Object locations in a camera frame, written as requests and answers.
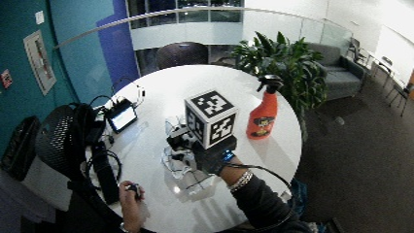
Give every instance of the glass railing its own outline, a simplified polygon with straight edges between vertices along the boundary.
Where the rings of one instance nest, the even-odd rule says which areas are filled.
[[[153,22],[151,26],[131,29],[142,21]],[[351,32],[334,23],[307,17],[239,7],[193,7],[117,20],[66,39],[55,50],[78,100],[87,103],[98,95],[110,96],[129,80],[157,71],[159,47],[183,41],[202,43],[213,62],[228,56],[239,41],[251,40],[254,31],[271,39],[280,31],[291,42],[304,37],[306,42],[339,47],[343,53],[351,37]]]

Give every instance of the green plant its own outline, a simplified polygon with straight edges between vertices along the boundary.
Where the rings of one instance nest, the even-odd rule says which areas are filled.
[[[276,75],[283,80],[280,94],[298,117],[302,139],[306,140],[304,111],[315,109],[326,101],[323,70],[316,63],[322,54],[307,48],[300,38],[292,44],[280,32],[276,41],[255,32],[252,42],[240,41],[232,49],[236,68],[258,78]]]

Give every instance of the black jacket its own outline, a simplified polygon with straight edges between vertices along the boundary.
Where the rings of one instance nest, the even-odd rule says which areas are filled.
[[[232,192],[239,209],[254,228],[275,224],[286,217],[290,207],[283,203],[276,193],[271,191],[264,181],[252,175],[246,185]],[[310,229],[296,214],[276,227],[264,232],[308,232]]]

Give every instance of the small monitor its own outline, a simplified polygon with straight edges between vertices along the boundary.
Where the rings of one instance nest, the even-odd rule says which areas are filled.
[[[131,104],[126,99],[121,100],[107,111],[106,120],[115,134],[137,120]]]

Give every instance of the orange spray bottle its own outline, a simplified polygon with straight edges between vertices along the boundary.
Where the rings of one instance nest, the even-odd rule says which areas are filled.
[[[266,85],[262,94],[262,101],[256,108],[250,112],[246,134],[250,139],[258,140],[268,137],[274,119],[276,115],[276,96],[275,91],[280,88],[282,79],[274,75],[266,75],[259,78],[260,85],[256,91],[260,91]]]

